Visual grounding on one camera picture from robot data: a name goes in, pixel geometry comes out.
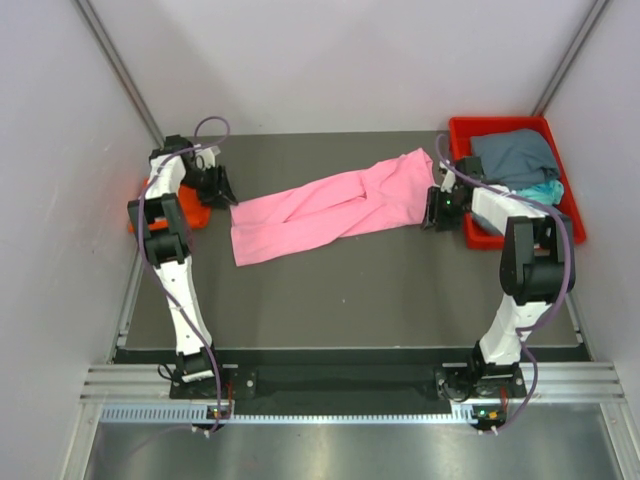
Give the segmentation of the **folded orange t-shirt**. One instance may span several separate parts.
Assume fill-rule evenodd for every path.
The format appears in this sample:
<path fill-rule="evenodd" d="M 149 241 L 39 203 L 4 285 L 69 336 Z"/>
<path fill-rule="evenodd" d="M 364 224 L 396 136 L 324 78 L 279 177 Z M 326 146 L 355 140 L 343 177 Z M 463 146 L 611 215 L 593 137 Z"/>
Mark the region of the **folded orange t-shirt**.
<path fill-rule="evenodd" d="M 208 225 L 211 208 L 200 203 L 194 188 L 180 183 L 178 199 L 190 229 L 203 229 Z M 164 217 L 158 217 L 149 227 L 151 231 L 165 230 L 168 228 L 168 222 Z M 129 233 L 134 233 L 132 220 L 129 220 L 127 228 Z"/>

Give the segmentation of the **grey-blue t-shirt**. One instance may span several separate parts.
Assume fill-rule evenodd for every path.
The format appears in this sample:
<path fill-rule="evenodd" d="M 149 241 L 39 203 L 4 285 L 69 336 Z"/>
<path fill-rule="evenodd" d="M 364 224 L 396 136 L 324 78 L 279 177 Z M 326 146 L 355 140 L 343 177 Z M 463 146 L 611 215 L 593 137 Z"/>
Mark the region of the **grey-blue t-shirt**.
<path fill-rule="evenodd" d="M 559 165 L 549 143 L 534 130 L 473 136 L 471 147 L 481 161 L 482 183 L 501 195 L 553 179 L 560 181 Z M 560 214 L 558 206 L 547 207 Z"/>

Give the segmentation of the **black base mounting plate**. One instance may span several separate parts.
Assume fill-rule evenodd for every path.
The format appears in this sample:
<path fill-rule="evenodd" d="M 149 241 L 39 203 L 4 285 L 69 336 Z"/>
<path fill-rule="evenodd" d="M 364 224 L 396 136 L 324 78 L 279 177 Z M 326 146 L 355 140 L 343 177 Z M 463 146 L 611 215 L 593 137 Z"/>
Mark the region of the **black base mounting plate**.
<path fill-rule="evenodd" d="M 221 379 L 179 384 L 173 400 L 232 401 L 238 415 L 447 413 L 453 401 L 522 399 L 515 366 L 479 372 L 468 348 L 220 350 Z"/>

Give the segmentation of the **corner aluminium post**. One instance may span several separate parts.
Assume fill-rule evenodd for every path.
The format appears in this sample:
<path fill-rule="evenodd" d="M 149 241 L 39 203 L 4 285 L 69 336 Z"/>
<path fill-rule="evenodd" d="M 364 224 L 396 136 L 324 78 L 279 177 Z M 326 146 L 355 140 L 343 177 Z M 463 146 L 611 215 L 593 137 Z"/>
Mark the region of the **corner aluminium post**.
<path fill-rule="evenodd" d="M 567 80 L 580 54 L 585 49 L 588 41 L 612 4 L 612 0 L 595 0 L 589 3 L 586 14 L 579 22 L 576 31 L 572 34 L 568 45 L 563 50 L 558 63 L 554 67 L 551 76 L 535 102 L 530 113 L 531 116 L 539 117 L 545 115 L 562 85 Z"/>
<path fill-rule="evenodd" d="M 89 30 L 116 81 L 150 138 L 156 146 L 161 146 L 164 140 L 162 131 L 93 2 L 89 0 L 71 0 L 71 4 Z"/>

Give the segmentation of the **right corner aluminium post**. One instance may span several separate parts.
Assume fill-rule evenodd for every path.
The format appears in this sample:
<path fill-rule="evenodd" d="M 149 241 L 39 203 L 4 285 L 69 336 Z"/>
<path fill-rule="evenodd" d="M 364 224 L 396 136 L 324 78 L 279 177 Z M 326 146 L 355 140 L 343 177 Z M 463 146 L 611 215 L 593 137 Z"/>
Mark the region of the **right corner aluminium post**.
<path fill-rule="evenodd" d="M 545 115 L 562 85 L 567 80 L 580 54 L 585 49 L 588 41 L 612 4 L 612 0 L 595 0 L 589 3 L 586 14 L 579 22 L 576 31 L 572 34 L 568 45 L 563 50 L 558 63 L 554 67 L 551 76 L 535 102 L 530 113 L 531 116 L 539 117 Z"/>

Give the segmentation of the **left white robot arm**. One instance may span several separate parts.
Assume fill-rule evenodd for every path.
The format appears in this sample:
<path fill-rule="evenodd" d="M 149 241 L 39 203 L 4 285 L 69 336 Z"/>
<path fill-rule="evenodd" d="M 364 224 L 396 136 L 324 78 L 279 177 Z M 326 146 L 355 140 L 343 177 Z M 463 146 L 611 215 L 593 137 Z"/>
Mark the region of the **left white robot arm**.
<path fill-rule="evenodd" d="M 128 202 L 131 231 L 143 266 L 166 298 L 176 336 L 175 367 L 158 367 L 170 395 L 221 399 L 227 374 L 216 358 L 193 279 L 191 230 L 213 209 L 237 204 L 215 144 L 167 136 L 149 156 L 150 172 L 139 196 Z"/>

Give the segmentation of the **pink t-shirt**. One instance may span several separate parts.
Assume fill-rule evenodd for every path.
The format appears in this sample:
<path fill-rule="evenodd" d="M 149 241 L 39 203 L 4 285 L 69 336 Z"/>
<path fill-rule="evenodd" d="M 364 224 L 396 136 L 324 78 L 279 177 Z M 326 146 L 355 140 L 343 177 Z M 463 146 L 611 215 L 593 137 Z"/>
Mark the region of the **pink t-shirt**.
<path fill-rule="evenodd" d="M 323 247 L 333 241 L 422 222 L 433 162 L 421 148 L 231 208 L 237 266 Z"/>

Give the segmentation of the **aluminium frame rail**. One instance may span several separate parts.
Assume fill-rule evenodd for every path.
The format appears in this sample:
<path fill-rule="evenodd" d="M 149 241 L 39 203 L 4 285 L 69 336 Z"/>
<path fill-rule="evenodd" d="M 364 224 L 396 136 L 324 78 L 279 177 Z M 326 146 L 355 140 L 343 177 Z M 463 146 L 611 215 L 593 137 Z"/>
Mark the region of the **aluminium frame rail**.
<path fill-rule="evenodd" d="M 607 362 L 541 362 L 522 366 L 533 403 L 622 403 L 625 394 L 615 367 Z M 80 399 L 97 403 L 159 403 L 170 384 L 153 365 L 96 365 L 89 368 Z"/>

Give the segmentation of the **teal t-shirt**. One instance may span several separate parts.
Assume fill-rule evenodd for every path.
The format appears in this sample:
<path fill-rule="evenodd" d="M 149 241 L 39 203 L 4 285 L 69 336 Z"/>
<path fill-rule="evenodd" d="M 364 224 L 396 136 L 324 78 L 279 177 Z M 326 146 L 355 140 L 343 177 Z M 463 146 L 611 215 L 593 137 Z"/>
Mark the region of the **teal t-shirt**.
<path fill-rule="evenodd" d="M 563 183 L 557 179 L 515 191 L 515 194 L 519 197 L 547 206 L 559 205 L 563 199 L 564 193 L 565 187 Z"/>

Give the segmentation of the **left corner aluminium post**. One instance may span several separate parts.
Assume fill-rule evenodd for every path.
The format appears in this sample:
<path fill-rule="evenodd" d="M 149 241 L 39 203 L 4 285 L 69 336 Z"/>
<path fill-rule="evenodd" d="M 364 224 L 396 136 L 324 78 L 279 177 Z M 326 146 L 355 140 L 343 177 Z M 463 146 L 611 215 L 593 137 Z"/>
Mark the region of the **left corner aluminium post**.
<path fill-rule="evenodd" d="M 93 2 L 89 0 L 71 0 L 71 4 L 89 30 L 116 81 L 150 138 L 156 146 L 161 146 L 164 140 L 162 131 Z"/>

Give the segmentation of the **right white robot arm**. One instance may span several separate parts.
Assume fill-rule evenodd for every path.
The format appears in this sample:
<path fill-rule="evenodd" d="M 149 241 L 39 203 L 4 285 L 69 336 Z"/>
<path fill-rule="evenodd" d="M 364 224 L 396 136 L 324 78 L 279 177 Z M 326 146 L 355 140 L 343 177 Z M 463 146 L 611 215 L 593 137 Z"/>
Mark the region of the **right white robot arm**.
<path fill-rule="evenodd" d="M 442 397 L 453 402 L 523 392 L 519 367 L 530 334 L 553 318 L 575 283 L 573 225 L 550 206 L 485 182 L 481 161 L 443 159 L 440 185 L 428 191 L 423 228 L 457 228 L 465 215 L 483 219 L 502 236 L 502 300 L 494 320 L 463 367 L 436 374 Z"/>

